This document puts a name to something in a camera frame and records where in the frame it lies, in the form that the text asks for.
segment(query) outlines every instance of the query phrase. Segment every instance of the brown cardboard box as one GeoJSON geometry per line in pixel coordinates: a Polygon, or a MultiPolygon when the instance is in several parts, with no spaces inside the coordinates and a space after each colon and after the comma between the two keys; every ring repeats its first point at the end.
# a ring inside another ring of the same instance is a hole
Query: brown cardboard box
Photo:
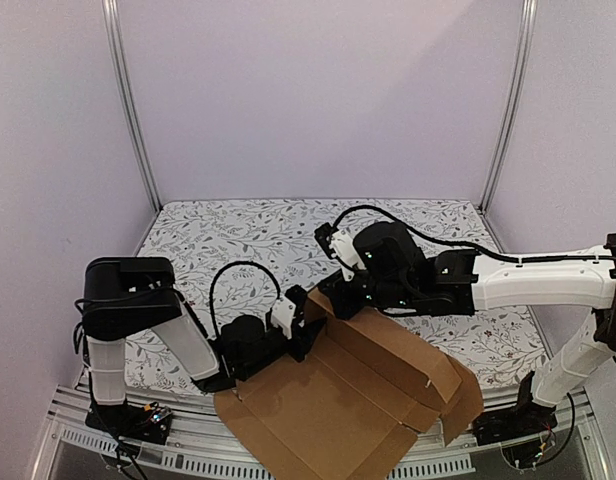
{"type": "Polygon", "coordinates": [[[446,443],[483,410],[474,374],[377,311],[332,317],[317,290],[306,312],[329,316],[308,358],[285,356],[235,391],[217,414],[278,479],[385,478],[441,418],[446,443]]]}

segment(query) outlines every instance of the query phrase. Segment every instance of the floral pattern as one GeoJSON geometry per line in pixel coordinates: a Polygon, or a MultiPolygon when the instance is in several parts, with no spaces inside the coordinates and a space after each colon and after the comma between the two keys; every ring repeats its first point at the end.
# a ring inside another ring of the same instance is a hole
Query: floral pattern
{"type": "MultiPolygon", "coordinates": [[[[260,262],[275,274],[282,289],[314,286],[338,268],[313,239],[315,228],[347,207],[380,206],[427,234],[472,240],[496,248],[469,202],[441,200],[219,200],[166,205],[139,255],[164,256],[175,268],[177,286],[208,331],[208,288],[223,265],[234,260],[260,262]]],[[[356,233],[379,215],[358,211],[342,227],[356,233]]],[[[445,247],[417,239],[424,253],[445,247]]],[[[221,326],[243,313],[262,316],[274,289],[261,272],[239,267],[217,284],[216,311],[221,326]]],[[[472,369],[483,387],[518,383],[546,360],[526,307],[499,308],[477,315],[395,319],[472,369]]],[[[137,388],[202,395],[165,345],[150,330],[128,338],[126,381],[137,388]]]]}

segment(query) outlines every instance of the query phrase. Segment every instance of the patterned tablecloth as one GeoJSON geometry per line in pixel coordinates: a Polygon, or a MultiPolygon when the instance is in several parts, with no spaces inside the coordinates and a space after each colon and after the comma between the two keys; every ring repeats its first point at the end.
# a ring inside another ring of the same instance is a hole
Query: patterned tablecloth
{"type": "MultiPolygon", "coordinates": [[[[333,222],[349,206],[383,207],[431,236],[467,239],[495,248],[469,202],[442,200],[221,200],[173,202],[164,207],[139,255],[169,258],[178,288],[211,331],[208,288],[219,268],[234,260],[268,266],[282,288],[315,285],[338,265],[313,239],[316,227],[333,222]]],[[[356,212],[342,227],[356,233],[379,216],[356,212]]],[[[445,249],[416,239],[426,256],[445,249]]],[[[253,268],[229,270],[217,285],[218,321],[242,313],[263,316],[274,289],[253,268]]],[[[472,369],[484,388],[513,385],[546,360],[526,307],[498,308],[477,315],[396,319],[410,331],[472,369]]],[[[203,395],[177,360],[151,332],[128,338],[126,381],[136,388],[203,395]]]]}

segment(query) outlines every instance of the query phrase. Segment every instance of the white wall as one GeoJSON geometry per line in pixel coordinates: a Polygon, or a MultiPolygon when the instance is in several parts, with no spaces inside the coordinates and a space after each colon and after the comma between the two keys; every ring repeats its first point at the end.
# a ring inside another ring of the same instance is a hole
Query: white wall
{"type": "Polygon", "coordinates": [[[85,266],[131,254],[150,216],[101,2],[0,2],[0,480],[25,478],[77,373],[85,266]]]}
{"type": "MultiPolygon", "coordinates": [[[[616,232],[616,0],[540,2],[491,219],[510,251],[560,251],[616,232]]],[[[558,349],[583,320],[539,310],[558,349]]],[[[616,470],[616,366],[588,383],[616,470]]]]}
{"type": "Polygon", "coordinates": [[[166,201],[477,201],[522,1],[126,0],[124,42],[166,201]]]}

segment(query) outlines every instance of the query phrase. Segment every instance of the floral patterned tabletop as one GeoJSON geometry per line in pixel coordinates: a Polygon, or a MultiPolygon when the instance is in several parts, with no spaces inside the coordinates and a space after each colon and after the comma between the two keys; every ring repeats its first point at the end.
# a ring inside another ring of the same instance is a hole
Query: floral patterned tabletop
{"type": "MultiPolygon", "coordinates": [[[[268,266],[282,289],[314,286],[338,267],[313,239],[315,228],[333,222],[345,208],[380,206],[431,236],[468,239],[496,248],[474,207],[446,200],[219,200],[173,202],[159,214],[139,255],[169,258],[178,288],[187,296],[208,331],[208,288],[228,262],[254,260],[268,266]]],[[[356,233],[379,219],[355,212],[342,227],[356,233]]],[[[416,239],[426,256],[445,247],[416,239]]],[[[218,322],[243,313],[263,316],[274,291],[258,270],[229,270],[217,284],[218,322]]],[[[526,307],[498,308],[475,316],[400,318],[410,331],[453,355],[472,369],[484,388],[514,385],[546,360],[545,350],[526,307]]],[[[150,330],[129,337],[126,381],[136,388],[179,395],[203,395],[174,356],[150,330]]]]}

